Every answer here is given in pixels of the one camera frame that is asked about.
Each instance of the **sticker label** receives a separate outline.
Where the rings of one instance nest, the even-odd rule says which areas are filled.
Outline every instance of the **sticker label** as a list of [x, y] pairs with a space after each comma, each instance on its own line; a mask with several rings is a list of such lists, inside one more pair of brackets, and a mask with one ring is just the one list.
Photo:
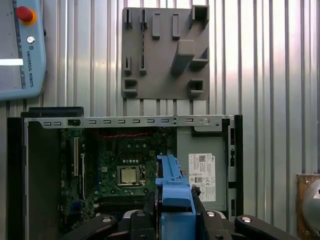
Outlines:
[[200, 188], [201, 202], [216, 201], [216, 159], [211, 153], [189, 154], [189, 183]]

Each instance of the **metal wall panel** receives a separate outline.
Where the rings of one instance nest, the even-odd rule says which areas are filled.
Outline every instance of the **metal wall panel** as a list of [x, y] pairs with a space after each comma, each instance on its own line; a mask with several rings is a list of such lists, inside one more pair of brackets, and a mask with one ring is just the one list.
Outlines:
[[295, 233], [296, 174], [320, 172], [317, 0], [210, 0], [209, 100], [123, 100], [123, 7], [206, 0], [43, 0], [42, 96], [0, 103], [0, 239], [6, 235], [6, 118], [34, 106], [86, 116], [243, 114], [244, 211]]

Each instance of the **motherboard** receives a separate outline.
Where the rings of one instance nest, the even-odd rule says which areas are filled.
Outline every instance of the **motherboard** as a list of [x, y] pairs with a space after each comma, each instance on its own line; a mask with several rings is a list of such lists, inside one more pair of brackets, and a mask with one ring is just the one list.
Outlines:
[[157, 155], [171, 151], [173, 136], [160, 127], [61, 130], [61, 234], [143, 208], [156, 188]]

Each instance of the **screw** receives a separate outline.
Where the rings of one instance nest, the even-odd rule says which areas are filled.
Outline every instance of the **screw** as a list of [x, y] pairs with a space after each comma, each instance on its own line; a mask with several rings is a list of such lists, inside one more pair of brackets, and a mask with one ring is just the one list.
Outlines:
[[102, 222], [104, 222], [104, 223], [109, 223], [109, 222], [111, 222], [111, 218], [108, 217], [108, 216], [106, 216], [106, 217], [102, 220]]
[[213, 211], [207, 211], [206, 214], [207, 214], [209, 217], [214, 217], [214, 216], [216, 215]]
[[251, 223], [251, 219], [249, 218], [249, 217], [247, 217], [247, 216], [243, 216], [242, 218], [241, 218], [241, 220], [242, 221], [244, 221], [245, 223]]
[[28, 44], [33, 44], [35, 42], [35, 37], [34, 36], [28, 36], [26, 38], [26, 41], [28, 42]]
[[203, 119], [203, 123], [205, 125], [208, 125], [210, 123], [210, 119], [206, 117], [205, 119]]

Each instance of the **red emergency stop button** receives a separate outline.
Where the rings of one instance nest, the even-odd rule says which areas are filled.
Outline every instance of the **red emergency stop button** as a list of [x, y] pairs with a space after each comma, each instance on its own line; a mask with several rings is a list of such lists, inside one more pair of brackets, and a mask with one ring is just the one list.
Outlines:
[[21, 21], [23, 21], [25, 23], [29, 23], [34, 19], [33, 11], [31, 11], [26, 6], [19, 6], [16, 9], [15, 14], [18, 19], [20, 19]]

